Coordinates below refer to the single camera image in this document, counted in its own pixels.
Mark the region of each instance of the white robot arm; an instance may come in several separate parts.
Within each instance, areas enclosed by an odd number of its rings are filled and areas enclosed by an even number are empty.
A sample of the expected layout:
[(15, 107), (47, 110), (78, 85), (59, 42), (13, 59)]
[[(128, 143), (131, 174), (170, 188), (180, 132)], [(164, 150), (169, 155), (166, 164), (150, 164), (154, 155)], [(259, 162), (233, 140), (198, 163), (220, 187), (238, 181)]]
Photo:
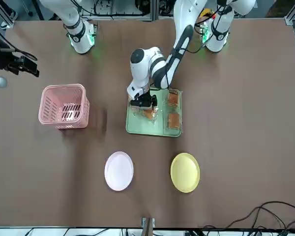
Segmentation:
[(70, 0), (40, 1), (61, 18), (75, 51), (79, 54), (88, 52), (94, 45), (94, 25), (82, 20), (77, 7)]
[[(211, 33), (214, 34), (207, 43), (207, 48), (218, 52), (226, 41), (229, 26), (234, 18), (234, 10), (244, 15), (254, 6), (256, 0), (218, 0), (224, 11), (218, 13), (212, 23)], [(193, 35), (193, 27), (204, 8), (207, 0), (177, 0), (174, 5), (174, 21), (176, 40), (173, 49), (165, 61), (163, 54), (157, 47), (144, 50), (136, 49), (130, 59), (130, 68), (133, 80), (127, 88), (130, 104), (138, 107), (156, 105), (155, 98), (149, 94), (149, 79), (158, 89), (168, 88), (174, 73), (185, 53), (185, 49)]]
[(136, 49), (130, 59), (133, 80), (127, 88), (132, 100), (149, 91), (149, 79), (153, 79), (155, 87), (167, 88), (185, 53), (192, 35), (196, 20), (207, 0), (177, 0), (174, 5), (174, 21), (176, 40), (167, 60), (160, 49), (153, 47), (147, 50)]

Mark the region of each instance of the yellow plate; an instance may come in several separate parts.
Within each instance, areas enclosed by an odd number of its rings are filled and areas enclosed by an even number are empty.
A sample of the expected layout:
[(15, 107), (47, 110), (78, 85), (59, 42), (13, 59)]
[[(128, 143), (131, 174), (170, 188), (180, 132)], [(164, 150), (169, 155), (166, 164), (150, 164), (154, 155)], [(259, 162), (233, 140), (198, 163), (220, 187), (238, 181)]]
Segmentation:
[(174, 186), (183, 193), (190, 193), (200, 181), (200, 168), (197, 160), (189, 153), (178, 154), (171, 165), (171, 178)]

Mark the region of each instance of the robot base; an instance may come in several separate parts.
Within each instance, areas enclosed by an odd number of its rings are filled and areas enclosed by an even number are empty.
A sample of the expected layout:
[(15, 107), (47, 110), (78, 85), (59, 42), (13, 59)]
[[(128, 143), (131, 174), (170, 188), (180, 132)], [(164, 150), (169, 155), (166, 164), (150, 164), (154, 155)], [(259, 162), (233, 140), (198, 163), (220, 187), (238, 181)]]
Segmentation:
[(97, 26), (87, 21), (84, 21), (83, 23), (86, 26), (86, 30), (85, 34), (81, 37), (80, 42), (73, 41), (72, 38), (69, 36), (72, 47), (79, 54), (87, 53), (91, 49), (91, 47), (95, 45), (97, 34)]

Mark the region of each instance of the brown table surface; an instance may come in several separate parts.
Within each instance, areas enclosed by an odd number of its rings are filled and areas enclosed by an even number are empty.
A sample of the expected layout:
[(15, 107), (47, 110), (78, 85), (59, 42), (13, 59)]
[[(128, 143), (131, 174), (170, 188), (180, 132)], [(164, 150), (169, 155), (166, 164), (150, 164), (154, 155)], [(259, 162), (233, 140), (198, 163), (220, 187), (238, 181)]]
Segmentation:
[[(7, 38), (38, 57), (40, 77), (8, 78), (0, 89), (0, 226), (225, 227), (265, 201), (295, 204), (295, 36), (284, 20), (235, 20), (218, 54), (186, 53), (172, 86), (183, 91), (179, 138), (125, 130), (129, 59), (138, 47), (168, 55), (172, 20), (104, 21), (97, 45), (75, 53), (62, 22), (17, 22)], [(194, 37), (190, 49), (198, 47)], [(81, 83), (89, 125), (61, 132), (42, 126), (38, 108), (51, 84)], [(131, 185), (114, 192), (104, 165), (115, 151), (134, 163)], [(175, 189), (170, 163), (195, 156), (201, 181), (190, 194)], [(289, 222), (295, 210), (268, 206)], [(252, 218), (234, 225), (250, 228)], [(257, 225), (278, 228), (262, 212)]]

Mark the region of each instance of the metal frame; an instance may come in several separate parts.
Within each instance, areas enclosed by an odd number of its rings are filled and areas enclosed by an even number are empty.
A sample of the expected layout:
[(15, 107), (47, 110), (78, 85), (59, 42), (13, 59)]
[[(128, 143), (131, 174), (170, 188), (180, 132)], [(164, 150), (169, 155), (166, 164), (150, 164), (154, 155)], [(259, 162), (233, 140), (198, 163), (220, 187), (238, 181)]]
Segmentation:
[[(84, 17), (88, 17), (90, 20), (128, 20), (128, 19), (131, 19), (131, 20), (141, 20), (141, 21), (148, 21), (148, 22), (156, 20), (156, 15), (155, 15), (156, 0), (150, 0), (150, 16), (149, 17), (147, 17), (147, 16), (135, 16), (135, 15), (134, 16), (129, 16), (128, 15), (128, 16), (117, 16), (117, 17), (114, 16), (114, 17), (111, 17), (110, 15), (115, 13), (115, 12), (113, 12), (115, 1), (120, 1), (120, 2), (123, 2), (123, 1), (122, 0), (110, 0), (110, 1), (111, 1), (111, 3), (110, 3), (110, 8), (109, 9), (105, 9), (104, 12), (103, 11), (101, 12), (101, 11), (99, 11), (97, 9), (97, 13), (98, 14), (103, 14), (103, 16), (93, 16), (93, 15), (90, 16), (88, 13), (84, 13), (84, 11), (82, 11), (81, 14)], [(133, 7), (135, 8), (134, 0), (128, 0), (128, 3), (129, 2), (131, 2), (131, 4), (133, 3)], [(93, 12), (93, 8), (92, 8), (92, 6), (90, 7), (89, 2), (87, 2), (87, 1), (82, 2), (81, 6), (84, 7), (85, 9), (89, 10), (90, 12)], [(123, 14), (123, 13), (131, 14), (133, 12), (120, 12), (120, 14)]]
[(13, 27), (14, 21), (10, 19), (9, 14), (4, 10), (4, 8), (1, 5), (0, 5), (0, 16), (6, 22), (8, 28)]
[(293, 25), (293, 20), (295, 19), (295, 4), (289, 11), (289, 13), (285, 16), (285, 22), (287, 25)]

